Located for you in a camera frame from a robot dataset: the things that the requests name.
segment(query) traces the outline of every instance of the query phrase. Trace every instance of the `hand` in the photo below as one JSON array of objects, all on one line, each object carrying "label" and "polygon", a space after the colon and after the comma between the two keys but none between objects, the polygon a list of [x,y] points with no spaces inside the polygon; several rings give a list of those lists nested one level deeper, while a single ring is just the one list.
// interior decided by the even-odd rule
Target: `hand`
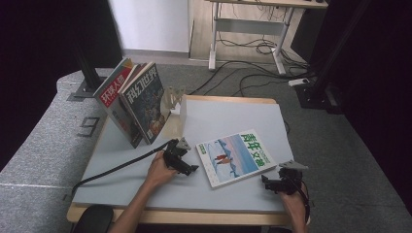
[{"label": "hand", "polygon": [[148,176],[146,177],[143,185],[148,185],[151,188],[156,188],[164,183],[169,182],[175,174],[178,172],[176,170],[171,170],[167,168],[166,163],[163,159],[164,151],[159,151],[152,161],[151,167],[148,171]]},{"label": "hand", "polygon": [[[307,189],[303,183],[301,189],[307,196]],[[288,195],[285,192],[279,192],[279,195],[283,201],[288,216],[291,218],[293,233],[307,232],[308,227],[305,221],[306,210],[300,193],[296,191],[294,194]]]}]

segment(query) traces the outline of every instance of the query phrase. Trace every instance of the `book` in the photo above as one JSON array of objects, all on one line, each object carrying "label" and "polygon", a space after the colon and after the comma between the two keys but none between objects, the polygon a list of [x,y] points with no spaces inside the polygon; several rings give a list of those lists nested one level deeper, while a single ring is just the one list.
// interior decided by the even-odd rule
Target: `book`
[{"label": "book", "polygon": [[137,148],[143,137],[118,94],[118,90],[123,86],[132,69],[131,59],[124,58],[93,93],[93,97],[106,111],[131,146]]},{"label": "book", "polygon": [[276,167],[255,129],[196,145],[212,188]]},{"label": "book", "polygon": [[166,120],[170,111],[160,111],[164,89],[154,62],[148,63],[119,92],[120,99],[139,126],[146,143],[151,145]]}]

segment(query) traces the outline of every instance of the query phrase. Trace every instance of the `white wall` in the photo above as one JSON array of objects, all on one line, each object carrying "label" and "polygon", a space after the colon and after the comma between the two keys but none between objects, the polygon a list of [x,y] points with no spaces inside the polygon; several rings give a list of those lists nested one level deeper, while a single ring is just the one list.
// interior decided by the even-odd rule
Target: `white wall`
[{"label": "white wall", "polygon": [[109,0],[124,50],[189,52],[188,0]]}]

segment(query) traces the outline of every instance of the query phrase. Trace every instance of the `desk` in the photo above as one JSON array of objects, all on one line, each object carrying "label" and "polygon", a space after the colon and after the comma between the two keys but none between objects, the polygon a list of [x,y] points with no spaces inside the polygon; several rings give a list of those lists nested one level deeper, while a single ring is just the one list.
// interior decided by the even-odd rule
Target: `desk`
[{"label": "desk", "polygon": [[[276,105],[276,101],[273,99],[258,99],[258,98],[239,98],[239,97],[212,97],[212,96],[188,96],[188,100],[195,102],[198,101],[197,105],[205,103],[208,104],[209,106],[213,106],[216,105],[217,103],[233,103],[233,104],[247,104],[248,109],[251,106],[258,106],[258,107],[266,107],[266,108],[270,108],[270,109],[277,109],[279,106]],[[274,131],[278,131],[276,133],[276,135],[279,135],[279,138],[276,136],[272,135],[272,125],[261,125],[260,127],[257,127],[256,130],[259,133],[259,136],[261,138],[265,138],[267,141],[267,143],[265,143],[265,145],[267,145],[269,152],[271,152],[271,154],[277,153],[278,156],[276,156],[277,158],[277,162],[284,162],[284,161],[288,161],[292,159],[292,151],[290,149],[289,143],[287,142],[287,138],[286,138],[286,132],[285,132],[285,126],[283,125],[283,121],[282,118],[280,116],[280,112],[276,112],[276,111],[268,111],[270,113],[259,113],[262,117],[262,119],[266,119],[267,117],[270,117],[270,120],[273,121],[273,123],[277,123],[278,125],[276,125],[275,128],[273,128]],[[197,120],[197,122],[201,121],[202,119],[196,118],[196,119],[190,119],[191,115],[189,114],[188,111],[188,119],[187,119],[187,125],[185,126],[185,136],[187,137],[187,140],[189,142],[189,144],[191,144],[192,146],[192,151],[188,152],[187,155],[184,156],[184,160],[188,163],[188,164],[193,164],[193,162],[197,161],[199,162],[199,158],[196,154],[194,145],[196,143],[200,143],[200,142],[196,142],[194,140],[193,137],[193,129],[191,130],[187,130],[187,128],[189,127],[189,123],[188,120]],[[250,127],[250,122],[245,122],[245,127]],[[210,131],[215,132],[216,127],[222,127],[221,125],[206,125],[204,127],[208,127],[210,129]],[[261,130],[261,127],[263,128],[270,128],[271,131],[269,132],[268,136],[267,134],[267,130]],[[93,157],[89,162],[92,162],[94,156],[96,154],[99,153],[99,151],[101,152],[101,144],[105,144],[105,142],[108,142],[107,140],[110,141],[110,139],[105,138],[107,135],[104,135],[104,132],[102,132],[102,134],[100,135],[99,138],[99,142],[96,145],[96,149],[95,152],[93,153]],[[201,134],[201,137],[216,137],[213,136],[213,134],[210,134],[210,132],[204,132]],[[201,138],[201,139],[197,139],[197,140],[201,140],[202,142],[206,141],[205,139]],[[137,150],[144,150],[145,149],[145,145],[140,145]],[[141,161],[142,164],[139,164],[139,166],[145,166],[144,164],[146,163],[147,165],[150,164],[151,160],[148,158],[146,160],[142,160]],[[144,171],[140,171],[143,173],[146,173],[147,169],[140,169],[139,170],[144,170]],[[138,180],[141,180],[141,182],[143,182],[144,177],[140,177],[140,174],[135,174],[135,172],[139,172],[139,171],[131,171],[135,178],[133,178],[133,186],[135,186],[135,188],[137,189],[139,185],[136,185],[135,181],[137,182]],[[270,177],[274,177],[277,173],[275,171],[270,171],[269,172],[269,176]],[[91,186],[91,188],[99,188],[99,183],[95,183]],[[227,186],[226,189],[223,188],[218,188],[217,190],[210,190],[210,185],[208,185],[208,181],[206,178],[206,174],[204,174],[204,171],[202,171],[201,168],[199,168],[195,173],[190,174],[189,177],[180,177],[180,178],[175,178],[170,186],[168,186],[168,184],[164,185],[161,188],[164,188],[163,190],[161,190],[159,193],[156,193],[155,195],[158,194],[162,194],[164,195],[164,193],[168,193],[167,197],[169,198],[173,198],[171,197],[170,193],[178,193],[178,189],[176,187],[176,185],[178,186],[178,188],[180,190],[182,190],[183,195],[187,194],[188,192],[193,191],[194,189],[196,189],[195,186],[202,186],[201,190],[195,190],[193,191],[194,194],[192,194],[192,196],[198,197],[198,193],[199,192],[209,192],[209,193],[213,193],[213,195],[215,194],[222,194],[222,193],[227,193],[228,188],[230,188],[230,192],[232,192],[232,190],[238,190],[238,188],[241,188],[242,190],[245,190],[245,185],[247,186],[247,188],[251,188],[253,190],[255,190],[256,192],[254,192],[254,194],[257,194],[254,196],[255,199],[262,199],[259,202],[265,201],[266,203],[271,203],[273,204],[268,210],[272,210],[272,211],[262,211],[262,212],[251,212],[251,211],[226,211],[226,210],[216,210],[216,211],[211,211],[211,210],[200,210],[200,209],[195,209],[194,206],[190,206],[188,204],[185,208],[176,210],[176,207],[173,208],[173,204],[171,204],[171,206],[167,209],[167,210],[161,210],[159,207],[157,207],[157,205],[159,206],[164,206],[164,205],[168,205],[168,203],[164,203],[166,201],[164,201],[164,199],[167,198],[157,198],[153,197],[154,203],[148,203],[148,207],[150,207],[150,210],[146,210],[141,219],[140,222],[142,223],[171,223],[171,224],[224,224],[224,225],[286,225],[289,222],[289,219],[286,215],[286,213],[283,211],[282,208],[282,202],[280,201],[279,197],[275,194],[273,194],[270,191],[264,190],[263,185],[261,184],[261,182],[259,181],[259,177],[255,177],[254,180],[252,180],[252,178],[246,179],[244,181],[238,182],[238,183],[233,183],[231,184],[231,186]],[[87,190],[84,189],[85,191],[89,191],[89,192],[99,192],[99,193],[104,193],[106,189],[101,189],[101,190]],[[81,192],[81,187],[78,189],[78,192],[76,195],[78,195]],[[236,198],[238,198],[238,196],[242,197],[243,193],[236,195]],[[125,206],[127,205],[127,203],[125,202],[118,202],[118,203],[114,203],[115,206]],[[248,205],[245,205],[242,203],[241,205],[241,209],[243,210],[247,210],[250,207],[247,207]],[[77,222],[80,218],[80,216],[82,215],[83,211],[86,209],[87,205],[85,203],[83,204],[79,204],[79,201],[76,203],[72,203],[71,207],[69,208],[69,211],[67,213],[67,218],[69,221],[72,222]],[[119,215],[121,214],[121,212],[124,210],[124,207],[115,207],[115,215],[114,215],[114,219],[113,221],[116,221],[116,219],[119,217]]]},{"label": "desk", "polygon": [[[216,35],[218,31],[222,32],[237,32],[237,33],[250,33],[250,34],[262,34],[262,35],[275,35],[280,36],[277,48],[272,49],[273,58],[275,59],[276,66],[280,75],[286,75],[285,68],[282,63],[282,59],[279,56],[284,44],[286,33],[288,32],[289,25],[291,23],[294,8],[305,9],[325,9],[327,8],[327,2],[317,3],[315,0],[208,0],[214,4],[214,17],[213,17],[213,34],[212,44],[209,53],[209,70],[216,69]],[[262,6],[275,6],[286,7],[288,13],[285,16],[284,22],[270,22],[270,21],[257,21],[257,20],[244,20],[244,19],[232,19],[232,18],[219,18],[219,4],[231,3],[231,4],[247,4],[247,5],[262,5]]]}]

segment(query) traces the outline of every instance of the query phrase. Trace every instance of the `table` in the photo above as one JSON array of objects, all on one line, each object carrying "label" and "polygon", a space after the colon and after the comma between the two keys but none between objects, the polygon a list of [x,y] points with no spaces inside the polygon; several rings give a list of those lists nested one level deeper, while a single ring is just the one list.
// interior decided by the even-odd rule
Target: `table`
[{"label": "table", "polygon": [[[237,32],[237,33],[250,33],[250,34],[262,34],[262,35],[276,35],[280,36],[277,47],[272,49],[273,58],[275,59],[276,66],[280,75],[286,75],[285,68],[282,63],[282,59],[279,56],[284,44],[286,34],[291,23],[294,8],[304,9],[325,9],[327,8],[327,2],[317,3],[315,0],[207,0],[214,4],[214,17],[213,17],[213,34],[212,44],[209,53],[209,70],[216,69],[216,35],[218,31],[222,32]],[[288,13],[285,16],[283,22],[270,22],[270,21],[257,21],[257,20],[244,20],[233,18],[221,18],[219,17],[219,4],[231,3],[231,4],[247,4],[247,5],[262,5],[262,6],[275,6],[286,7]]]},{"label": "table", "polygon": [[[187,98],[188,100],[191,100],[191,101],[205,101],[205,102],[209,101],[208,103],[217,103],[217,102],[247,103],[247,104],[256,104],[259,106],[267,105],[268,107],[276,105],[276,101],[273,99],[216,97],[216,96],[187,96]],[[292,159],[292,152],[287,150],[286,154],[283,157],[283,161],[290,160],[290,159]],[[264,190],[264,188],[262,187],[261,189],[262,189],[262,193],[264,193],[265,195],[270,196],[270,198],[273,198],[273,197],[276,198],[276,195],[274,195],[273,193],[270,193],[269,191]],[[80,205],[78,203],[72,203],[67,213],[67,219],[71,222],[77,222],[80,216],[82,215],[82,213],[86,210],[86,207],[87,205]],[[116,219],[120,216],[123,210],[124,208],[122,207],[115,207],[114,209],[115,215],[114,215],[113,221],[116,221]],[[146,210],[143,213],[140,219],[140,222],[141,223],[170,223],[170,224],[287,225],[289,223],[289,218],[283,210],[279,210],[279,211],[271,212],[271,213],[247,213],[247,212],[234,213],[234,212],[225,212],[225,211],[204,212],[204,211],[198,211],[198,210],[188,210],[188,211]]]}]

